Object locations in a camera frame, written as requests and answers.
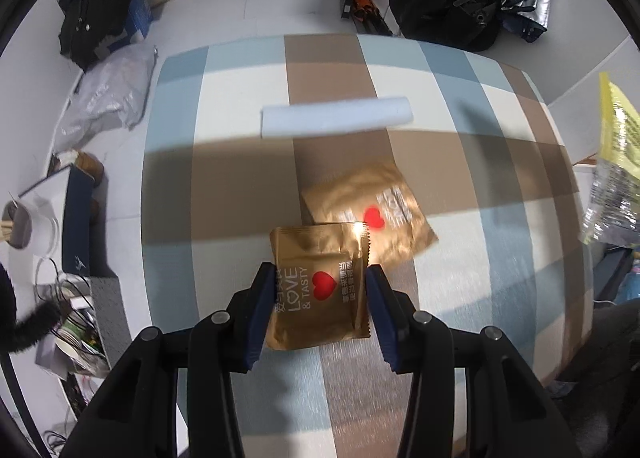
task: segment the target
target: yellow plastic bag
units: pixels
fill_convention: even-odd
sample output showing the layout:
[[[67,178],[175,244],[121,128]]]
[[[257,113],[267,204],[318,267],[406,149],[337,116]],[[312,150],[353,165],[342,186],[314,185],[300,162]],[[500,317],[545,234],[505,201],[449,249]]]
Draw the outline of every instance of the yellow plastic bag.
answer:
[[[640,115],[606,73],[600,74],[600,151],[581,240],[640,245]]]

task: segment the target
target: red heart logo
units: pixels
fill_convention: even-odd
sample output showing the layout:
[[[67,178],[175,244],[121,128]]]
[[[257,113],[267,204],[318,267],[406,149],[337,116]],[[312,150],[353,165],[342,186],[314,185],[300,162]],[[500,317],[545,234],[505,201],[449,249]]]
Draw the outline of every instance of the red heart logo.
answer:
[[[369,229],[383,229],[385,227],[385,219],[377,207],[369,207],[365,210],[363,221],[369,226]]]
[[[318,301],[324,301],[327,299],[334,292],[336,287],[335,279],[322,270],[320,272],[316,272],[311,281],[314,284],[314,297]]]

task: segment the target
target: gold snack packet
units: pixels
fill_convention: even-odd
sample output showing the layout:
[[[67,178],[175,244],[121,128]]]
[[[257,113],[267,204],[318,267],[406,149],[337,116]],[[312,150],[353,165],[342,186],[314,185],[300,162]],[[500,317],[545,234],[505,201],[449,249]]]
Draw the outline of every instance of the gold snack packet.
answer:
[[[437,236],[393,162],[379,162],[302,191],[316,223],[365,222],[369,264],[410,260]]]
[[[369,337],[364,273],[369,233],[359,223],[271,232],[277,297],[267,346],[297,350]]]

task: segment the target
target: table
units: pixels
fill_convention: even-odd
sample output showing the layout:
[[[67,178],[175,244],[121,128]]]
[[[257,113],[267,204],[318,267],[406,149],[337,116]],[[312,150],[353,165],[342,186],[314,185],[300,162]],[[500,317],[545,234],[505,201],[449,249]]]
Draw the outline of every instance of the table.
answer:
[[[322,138],[260,135],[266,104],[406,96],[411,124]],[[271,261],[268,234],[308,222],[300,189],[393,159],[440,241],[389,272],[449,326],[500,327],[547,382],[591,329],[591,259],[566,150],[529,77],[463,51],[370,35],[251,38],[162,66],[142,185],[152,320],[194,325]],[[456,448],[465,434],[456,375]],[[265,350],[233,377],[247,456],[394,456],[409,376],[375,335]],[[178,404],[185,405],[184,383]]]

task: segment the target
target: blue box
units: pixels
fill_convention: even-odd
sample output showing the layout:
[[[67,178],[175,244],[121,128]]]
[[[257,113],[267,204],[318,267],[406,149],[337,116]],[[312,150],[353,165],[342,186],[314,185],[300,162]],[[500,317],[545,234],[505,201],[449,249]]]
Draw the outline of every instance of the blue box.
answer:
[[[149,27],[154,20],[151,14],[150,0],[131,0],[129,3],[129,15],[124,23],[122,34],[108,35],[95,48],[98,59],[106,59],[109,54],[115,52],[127,44],[139,43],[149,33]]]

